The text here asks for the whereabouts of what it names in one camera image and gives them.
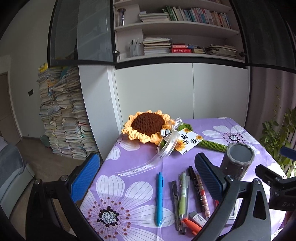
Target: pink patterned pen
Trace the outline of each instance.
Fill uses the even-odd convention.
[[[205,190],[202,185],[202,179],[199,174],[196,174],[196,179],[197,179],[198,187],[200,189],[200,195],[202,196],[202,202],[203,202],[204,208],[205,208],[205,218],[206,218],[206,220],[209,220],[209,218],[211,216],[210,209],[209,209],[209,205],[207,203],[207,197],[205,196]]]

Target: glass cabinet door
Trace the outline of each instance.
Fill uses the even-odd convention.
[[[110,0],[57,0],[49,33],[50,66],[114,64]]]
[[[288,27],[272,2],[232,0],[232,3],[244,34],[249,65],[295,70]]]

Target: cabinet door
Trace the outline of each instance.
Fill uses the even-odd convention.
[[[193,63],[194,119],[230,117],[245,125],[249,103],[249,71],[216,64]]]
[[[57,0],[49,31],[49,65],[114,65],[110,16],[113,0]]]
[[[193,118],[192,63],[150,64],[115,70],[125,123],[136,112],[161,110],[176,119]]]
[[[250,66],[295,70],[288,26],[269,0],[231,0],[244,35]]]

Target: brown crochet center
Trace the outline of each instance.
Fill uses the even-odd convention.
[[[165,121],[160,115],[154,113],[143,113],[134,119],[131,126],[134,130],[151,136],[152,134],[160,132],[164,124]]]

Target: orange highlighter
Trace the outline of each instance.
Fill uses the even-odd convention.
[[[202,229],[200,226],[190,221],[188,218],[183,218],[182,222],[184,222],[186,226],[191,229],[194,236],[196,236],[199,233],[199,231]]]

